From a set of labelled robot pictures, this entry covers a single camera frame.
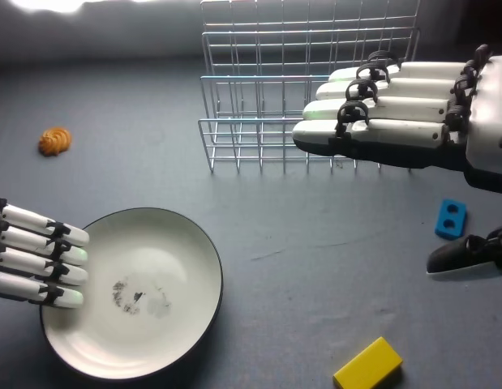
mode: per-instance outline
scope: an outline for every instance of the yellow block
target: yellow block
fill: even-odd
[[[342,389],[372,389],[402,364],[402,358],[380,337],[337,371],[333,378]]]

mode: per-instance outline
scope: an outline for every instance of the metal wire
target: metal wire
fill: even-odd
[[[199,130],[209,168],[215,162],[327,161],[298,150],[291,134],[317,88],[339,68],[386,49],[412,60],[420,0],[203,0],[201,78],[206,117]]]

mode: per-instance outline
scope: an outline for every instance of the blue block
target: blue block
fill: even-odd
[[[463,235],[467,206],[454,200],[444,200],[436,222],[435,234],[444,239],[458,239]]]

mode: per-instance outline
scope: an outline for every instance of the screw hole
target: screw hole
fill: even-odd
[[[447,206],[447,212],[448,213],[458,213],[458,207],[454,204],[449,204]]]
[[[454,222],[450,219],[447,219],[446,221],[444,221],[444,227],[446,229],[453,229],[454,228]]]

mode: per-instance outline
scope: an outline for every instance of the wire basket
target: wire basket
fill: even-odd
[[[209,168],[217,161],[327,161],[291,134],[317,88],[336,69],[386,49],[405,61],[418,47],[420,0],[203,0],[199,120]]]

